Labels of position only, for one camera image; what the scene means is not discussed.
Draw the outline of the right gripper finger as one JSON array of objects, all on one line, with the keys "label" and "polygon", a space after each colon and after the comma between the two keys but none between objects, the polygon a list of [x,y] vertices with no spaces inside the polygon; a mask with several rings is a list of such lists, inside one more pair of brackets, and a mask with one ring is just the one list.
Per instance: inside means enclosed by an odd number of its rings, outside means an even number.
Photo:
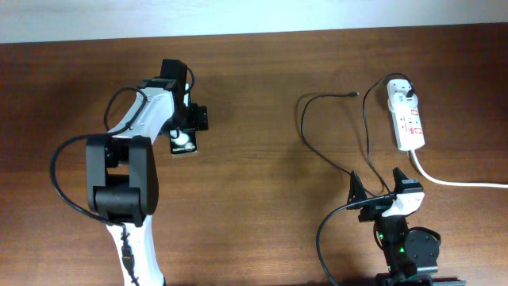
[{"label": "right gripper finger", "polygon": [[423,187],[418,180],[408,179],[400,168],[393,169],[394,193],[397,195],[423,192]]},{"label": "right gripper finger", "polygon": [[366,189],[355,171],[350,173],[350,187],[347,200],[347,209],[360,209],[367,199]]}]

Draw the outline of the black smartphone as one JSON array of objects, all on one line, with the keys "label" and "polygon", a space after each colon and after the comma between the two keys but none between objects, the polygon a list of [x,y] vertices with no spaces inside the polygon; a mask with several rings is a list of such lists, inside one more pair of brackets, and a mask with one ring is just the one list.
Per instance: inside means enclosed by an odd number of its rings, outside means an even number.
[{"label": "black smartphone", "polygon": [[170,131],[170,150],[174,156],[196,153],[197,137],[193,129],[175,129]]}]

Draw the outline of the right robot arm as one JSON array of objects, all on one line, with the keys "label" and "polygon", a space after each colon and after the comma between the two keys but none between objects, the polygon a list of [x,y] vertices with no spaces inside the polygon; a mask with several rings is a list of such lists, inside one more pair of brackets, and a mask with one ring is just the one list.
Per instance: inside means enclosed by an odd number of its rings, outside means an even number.
[{"label": "right robot arm", "polygon": [[376,244],[383,251],[388,272],[375,277],[377,285],[465,285],[457,278],[435,279],[441,235],[422,226],[409,227],[406,218],[416,212],[425,197],[418,180],[393,170],[395,188],[386,195],[367,197],[356,172],[350,174],[349,210],[358,210],[360,222],[371,222]]}]

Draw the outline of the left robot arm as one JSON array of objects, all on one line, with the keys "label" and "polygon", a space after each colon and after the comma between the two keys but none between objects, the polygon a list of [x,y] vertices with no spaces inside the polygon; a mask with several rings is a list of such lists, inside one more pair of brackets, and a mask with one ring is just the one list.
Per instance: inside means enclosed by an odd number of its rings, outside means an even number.
[{"label": "left robot arm", "polygon": [[181,60],[164,59],[158,76],[134,87],[136,99],[116,126],[86,143],[87,202],[104,218],[126,285],[165,285],[152,219],[159,200],[153,145],[170,141],[174,156],[195,153],[209,128],[206,106],[191,99],[195,77]]}]

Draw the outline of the white charger plug adapter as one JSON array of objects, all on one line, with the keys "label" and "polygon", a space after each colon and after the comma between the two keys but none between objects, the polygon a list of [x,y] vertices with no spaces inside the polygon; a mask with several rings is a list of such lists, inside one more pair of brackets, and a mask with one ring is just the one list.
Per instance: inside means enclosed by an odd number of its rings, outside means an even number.
[{"label": "white charger plug adapter", "polygon": [[388,107],[391,112],[418,107],[418,97],[406,79],[392,79],[387,84]]}]

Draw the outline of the white power strip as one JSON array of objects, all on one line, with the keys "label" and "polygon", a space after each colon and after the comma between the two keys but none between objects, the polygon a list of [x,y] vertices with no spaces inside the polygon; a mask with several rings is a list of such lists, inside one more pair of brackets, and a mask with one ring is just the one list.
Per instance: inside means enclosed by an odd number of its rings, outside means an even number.
[{"label": "white power strip", "polygon": [[418,107],[391,112],[391,116],[400,151],[416,150],[425,144]]}]

